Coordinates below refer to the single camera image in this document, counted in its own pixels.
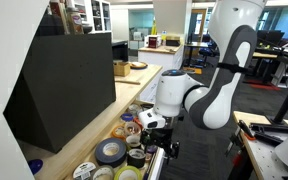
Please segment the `black tape roll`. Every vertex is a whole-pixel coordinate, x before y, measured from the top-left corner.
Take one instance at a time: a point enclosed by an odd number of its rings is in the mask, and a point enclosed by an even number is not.
[[[108,138],[96,146],[95,158],[98,165],[121,165],[126,159],[126,145],[118,138]]]
[[[145,153],[142,149],[131,149],[127,156],[127,165],[137,168],[143,167],[145,164]]]

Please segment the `computer monitor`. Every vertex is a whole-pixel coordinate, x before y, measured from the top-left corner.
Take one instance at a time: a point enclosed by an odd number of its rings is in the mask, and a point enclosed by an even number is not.
[[[257,41],[265,40],[268,31],[259,30],[257,31]]]
[[[270,43],[269,44],[270,46],[273,46],[274,44],[278,46],[283,36],[284,36],[284,32],[281,32],[279,30],[269,31],[265,38],[265,41],[267,42],[266,44]]]

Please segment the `white cabinet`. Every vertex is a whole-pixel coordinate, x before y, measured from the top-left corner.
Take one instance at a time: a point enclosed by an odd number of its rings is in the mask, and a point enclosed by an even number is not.
[[[92,33],[112,32],[109,2],[102,0],[69,0],[67,4],[79,9],[82,23],[92,26]]]
[[[280,88],[288,88],[288,64],[280,63],[273,75],[272,84]]]
[[[156,88],[161,74],[169,69],[180,69],[183,61],[183,51],[184,46],[181,46],[175,54],[138,51],[139,62],[163,66],[162,70],[155,76],[151,83],[140,94],[139,99],[141,101],[155,103]]]
[[[144,47],[144,41],[130,40],[130,49],[138,50],[139,48],[142,48],[142,47]]]

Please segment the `cardboard box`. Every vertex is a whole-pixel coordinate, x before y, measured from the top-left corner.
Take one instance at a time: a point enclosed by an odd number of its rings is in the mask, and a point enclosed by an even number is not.
[[[126,62],[114,62],[114,75],[127,76],[131,71],[131,66]]]

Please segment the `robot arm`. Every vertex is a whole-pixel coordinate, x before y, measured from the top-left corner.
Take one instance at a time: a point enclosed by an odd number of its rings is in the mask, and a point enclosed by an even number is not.
[[[139,114],[145,128],[163,128],[165,117],[179,114],[183,103],[193,123],[204,129],[223,127],[231,114],[236,86],[256,48],[254,31],[267,0],[218,0],[209,23],[220,51],[219,65],[209,87],[178,70],[160,77],[156,103]]]

